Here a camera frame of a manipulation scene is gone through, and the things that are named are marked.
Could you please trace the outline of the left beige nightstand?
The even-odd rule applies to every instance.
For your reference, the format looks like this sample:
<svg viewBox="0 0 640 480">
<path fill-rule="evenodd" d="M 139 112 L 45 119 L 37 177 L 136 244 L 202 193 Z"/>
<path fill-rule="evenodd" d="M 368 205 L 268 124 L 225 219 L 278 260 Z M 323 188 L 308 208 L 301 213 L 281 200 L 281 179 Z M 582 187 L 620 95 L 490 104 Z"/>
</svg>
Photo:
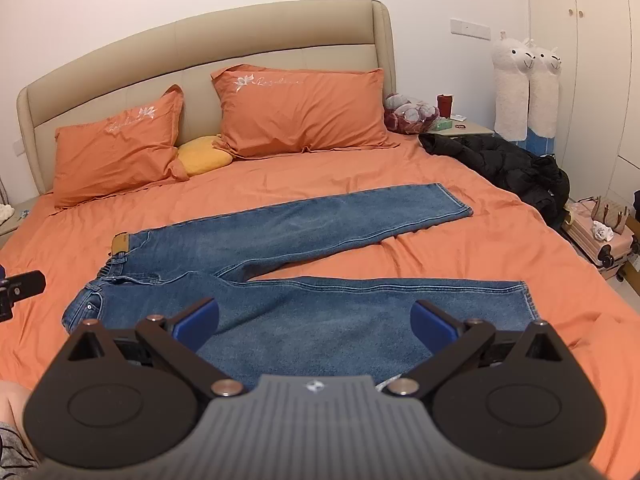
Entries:
<svg viewBox="0 0 640 480">
<path fill-rule="evenodd" d="M 17 204 L 14 206 L 14 213 L 9 219 L 3 221 L 0 226 L 0 247 L 3 247 L 14 232 L 21 226 L 26 217 L 29 215 L 32 207 L 37 203 L 38 198 L 34 197 L 31 200 Z"/>
</svg>

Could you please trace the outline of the beige nightstand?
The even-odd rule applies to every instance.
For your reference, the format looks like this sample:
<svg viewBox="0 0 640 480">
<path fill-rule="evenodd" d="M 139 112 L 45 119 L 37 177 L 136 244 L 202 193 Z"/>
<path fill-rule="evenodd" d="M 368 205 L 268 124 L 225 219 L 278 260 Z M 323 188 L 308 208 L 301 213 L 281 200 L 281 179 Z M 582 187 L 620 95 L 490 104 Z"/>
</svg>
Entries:
<svg viewBox="0 0 640 480">
<path fill-rule="evenodd" d="M 491 129 L 477 125 L 475 122 L 469 122 L 468 120 L 460 122 L 460 120 L 450 119 L 454 122 L 454 126 L 451 129 L 430 133 L 437 133 L 441 136 L 467 136 L 468 134 L 489 134 L 492 136 L 494 134 Z"/>
<path fill-rule="evenodd" d="M 17 204 L 14 206 L 14 213 L 9 219 L 3 221 L 0 226 L 0 247 L 3 247 L 14 232 L 21 226 L 26 217 L 29 215 L 32 207 L 37 203 L 38 198 L 34 197 L 31 200 Z"/>
</svg>

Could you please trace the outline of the white cloth on nightstand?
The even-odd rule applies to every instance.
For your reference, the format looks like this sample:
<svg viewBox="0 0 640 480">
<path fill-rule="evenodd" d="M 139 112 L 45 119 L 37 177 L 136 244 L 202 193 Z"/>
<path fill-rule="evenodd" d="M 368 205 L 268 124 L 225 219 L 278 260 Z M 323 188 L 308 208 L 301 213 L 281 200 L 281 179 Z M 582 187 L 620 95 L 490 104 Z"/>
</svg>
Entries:
<svg viewBox="0 0 640 480">
<path fill-rule="evenodd" d="M 9 204 L 0 205 L 0 224 L 6 222 L 14 215 L 15 209 Z"/>
</svg>

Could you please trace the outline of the orange bed sheet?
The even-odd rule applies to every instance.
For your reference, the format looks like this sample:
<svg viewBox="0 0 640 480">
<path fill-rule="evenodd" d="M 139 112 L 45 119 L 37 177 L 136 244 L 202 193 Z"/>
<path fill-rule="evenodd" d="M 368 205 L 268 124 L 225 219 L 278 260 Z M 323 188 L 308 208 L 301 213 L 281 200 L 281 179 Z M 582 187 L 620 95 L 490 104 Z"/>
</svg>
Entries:
<svg viewBox="0 0 640 480">
<path fill-rule="evenodd" d="M 605 406 L 593 466 L 639 469 L 638 313 L 535 208 L 415 140 L 244 160 L 66 209 L 43 195 L 1 262 L 47 281 L 1 326 L 1 376 L 27 388 L 85 320 L 126 328 L 206 297 L 220 324 L 201 356 L 247 386 L 414 367 L 419 298 L 503 330 L 543 318 Z"/>
</svg>

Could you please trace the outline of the operator knee grey checked shorts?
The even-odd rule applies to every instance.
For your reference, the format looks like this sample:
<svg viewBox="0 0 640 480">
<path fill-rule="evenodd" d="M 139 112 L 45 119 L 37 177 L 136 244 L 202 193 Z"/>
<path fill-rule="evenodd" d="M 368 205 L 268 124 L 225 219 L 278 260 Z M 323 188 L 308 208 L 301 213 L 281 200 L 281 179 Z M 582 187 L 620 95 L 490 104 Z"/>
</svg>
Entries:
<svg viewBox="0 0 640 480">
<path fill-rule="evenodd" d="M 30 397 L 30 390 L 16 382 L 1 382 L 1 426 L 9 428 L 17 433 L 22 443 L 26 446 L 28 456 L 39 463 L 38 454 L 35 452 L 32 442 L 29 441 L 24 428 L 24 409 Z"/>
</svg>

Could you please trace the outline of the pink suitcase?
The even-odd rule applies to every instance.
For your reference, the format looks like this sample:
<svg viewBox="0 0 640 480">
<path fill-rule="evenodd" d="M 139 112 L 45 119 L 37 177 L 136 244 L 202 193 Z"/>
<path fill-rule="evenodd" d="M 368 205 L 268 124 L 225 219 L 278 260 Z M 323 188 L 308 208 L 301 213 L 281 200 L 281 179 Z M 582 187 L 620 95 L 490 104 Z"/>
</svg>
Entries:
<svg viewBox="0 0 640 480">
<path fill-rule="evenodd" d="M 605 280 L 624 279 L 623 267 L 631 256 L 639 253 L 638 238 L 629 226 L 616 233 L 612 228 L 591 218 L 593 200 L 567 202 L 562 234 L 576 252 L 592 263 Z"/>
</svg>

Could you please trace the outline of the black puffer jacket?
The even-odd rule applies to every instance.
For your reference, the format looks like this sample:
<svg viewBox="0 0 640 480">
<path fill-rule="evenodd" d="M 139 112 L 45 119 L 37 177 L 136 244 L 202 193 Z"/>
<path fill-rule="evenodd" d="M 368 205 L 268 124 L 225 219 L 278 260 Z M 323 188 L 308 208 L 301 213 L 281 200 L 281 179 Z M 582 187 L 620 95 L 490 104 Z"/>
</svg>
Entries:
<svg viewBox="0 0 640 480">
<path fill-rule="evenodd" d="M 421 133 L 419 141 L 428 154 L 453 158 L 515 194 L 534 207 L 551 229 L 561 227 L 570 179 L 552 155 L 535 155 L 496 134 Z"/>
</svg>

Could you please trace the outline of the small yellow cushion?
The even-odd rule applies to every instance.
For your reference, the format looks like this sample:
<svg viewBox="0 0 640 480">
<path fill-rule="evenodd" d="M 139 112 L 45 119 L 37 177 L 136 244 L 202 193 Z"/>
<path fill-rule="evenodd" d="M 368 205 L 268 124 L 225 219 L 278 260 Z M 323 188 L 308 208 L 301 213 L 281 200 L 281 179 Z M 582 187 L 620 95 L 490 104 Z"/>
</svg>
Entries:
<svg viewBox="0 0 640 480">
<path fill-rule="evenodd" d="M 189 177 L 230 165 L 233 157 L 221 149 L 220 136 L 200 136 L 178 148 L 178 159 Z"/>
</svg>

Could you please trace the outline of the right beige nightstand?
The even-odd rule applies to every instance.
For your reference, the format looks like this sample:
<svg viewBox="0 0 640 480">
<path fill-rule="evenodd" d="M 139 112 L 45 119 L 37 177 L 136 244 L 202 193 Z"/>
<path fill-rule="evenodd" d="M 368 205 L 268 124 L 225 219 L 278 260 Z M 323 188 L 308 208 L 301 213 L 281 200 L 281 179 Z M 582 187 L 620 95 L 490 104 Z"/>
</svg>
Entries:
<svg viewBox="0 0 640 480">
<path fill-rule="evenodd" d="M 492 136 L 494 134 L 491 129 L 477 125 L 475 122 L 469 122 L 468 120 L 460 122 L 460 120 L 450 119 L 454 122 L 454 126 L 451 129 L 430 133 L 437 133 L 441 136 L 467 136 L 468 134 L 489 134 Z"/>
</svg>

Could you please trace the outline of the red plush toy bag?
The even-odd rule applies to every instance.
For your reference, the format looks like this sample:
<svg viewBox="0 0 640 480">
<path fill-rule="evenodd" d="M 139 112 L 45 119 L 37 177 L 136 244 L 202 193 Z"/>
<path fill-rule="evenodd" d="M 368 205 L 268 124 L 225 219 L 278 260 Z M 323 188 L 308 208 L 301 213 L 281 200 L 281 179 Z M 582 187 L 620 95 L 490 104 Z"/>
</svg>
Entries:
<svg viewBox="0 0 640 480">
<path fill-rule="evenodd" d="M 384 124 L 394 133 L 421 134 L 439 118 L 436 106 L 404 94 L 394 93 L 384 100 Z"/>
</svg>

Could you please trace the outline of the red cup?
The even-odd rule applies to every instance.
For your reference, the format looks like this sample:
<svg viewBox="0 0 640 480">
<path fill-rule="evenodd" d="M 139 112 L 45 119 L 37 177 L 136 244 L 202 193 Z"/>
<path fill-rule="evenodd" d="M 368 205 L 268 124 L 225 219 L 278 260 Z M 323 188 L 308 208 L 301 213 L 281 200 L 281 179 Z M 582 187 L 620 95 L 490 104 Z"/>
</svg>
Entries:
<svg viewBox="0 0 640 480">
<path fill-rule="evenodd" d="M 440 116 L 443 118 L 449 118 L 451 116 L 452 102 L 454 102 L 454 97 L 451 94 L 439 94 L 437 96 L 437 106 Z"/>
</svg>

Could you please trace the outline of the white alpaca plush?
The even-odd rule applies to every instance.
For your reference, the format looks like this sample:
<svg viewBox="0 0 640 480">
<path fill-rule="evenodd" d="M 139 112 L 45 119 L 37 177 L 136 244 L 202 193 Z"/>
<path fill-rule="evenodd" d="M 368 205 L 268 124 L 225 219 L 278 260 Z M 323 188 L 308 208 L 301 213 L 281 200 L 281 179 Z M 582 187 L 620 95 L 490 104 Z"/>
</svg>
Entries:
<svg viewBox="0 0 640 480">
<path fill-rule="evenodd" d="M 555 50 L 536 46 L 533 39 L 525 44 L 534 56 L 529 74 L 526 150 L 537 156 L 552 155 L 558 132 L 562 60 Z"/>
<path fill-rule="evenodd" d="M 504 30 L 492 46 L 495 76 L 494 130 L 504 140 L 524 145 L 527 138 L 529 76 L 536 56 L 528 45 Z"/>
</svg>

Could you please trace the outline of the left white alpaca plush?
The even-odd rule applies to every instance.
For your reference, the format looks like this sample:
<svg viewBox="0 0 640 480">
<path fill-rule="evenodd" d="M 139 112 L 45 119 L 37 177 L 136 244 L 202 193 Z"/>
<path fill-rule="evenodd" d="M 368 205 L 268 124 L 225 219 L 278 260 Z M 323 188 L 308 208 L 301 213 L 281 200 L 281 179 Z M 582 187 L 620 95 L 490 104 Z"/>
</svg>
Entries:
<svg viewBox="0 0 640 480">
<path fill-rule="evenodd" d="M 536 56 L 528 45 L 504 30 L 492 46 L 495 76 L 494 130 L 504 140 L 524 145 L 527 138 L 529 76 Z"/>
</svg>

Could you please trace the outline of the beige upholstered headboard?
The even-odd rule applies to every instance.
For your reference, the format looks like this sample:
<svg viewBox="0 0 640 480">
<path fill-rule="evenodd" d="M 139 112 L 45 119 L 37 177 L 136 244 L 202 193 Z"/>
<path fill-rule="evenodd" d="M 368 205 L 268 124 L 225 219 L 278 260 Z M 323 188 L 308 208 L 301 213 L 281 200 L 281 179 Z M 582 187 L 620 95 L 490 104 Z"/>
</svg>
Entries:
<svg viewBox="0 0 640 480">
<path fill-rule="evenodd" d="M 139 32 L 69 62 L 23 88 L 17 119 L 39 194 L 51 191 L 55 131 L 97 122 L 155 101 L 178 84 L 184 94 L 178 143 L 218 132 L 210 76 L 252 64 L 280 70 L 382 68 L 396 90 L 390 12 L 378 0 L 298 0 L 205 13 Z"/>
</svg>

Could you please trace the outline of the white wall switch panel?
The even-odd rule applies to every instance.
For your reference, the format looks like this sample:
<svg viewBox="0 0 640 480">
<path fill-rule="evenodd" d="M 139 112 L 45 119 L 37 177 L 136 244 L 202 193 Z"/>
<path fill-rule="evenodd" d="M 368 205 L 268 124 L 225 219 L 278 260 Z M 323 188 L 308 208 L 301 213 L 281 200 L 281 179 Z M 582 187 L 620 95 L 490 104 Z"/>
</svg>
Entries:
<svg viewBox="0 0 640 480">
<path fill-rule="evenodd" d="M 453 35 L 465 36 L 480 40 L 491 40 L 491 29 L 486 25 L 466 22 L 452 18 L 450 20 L 450 32 Z"/>
</svg>

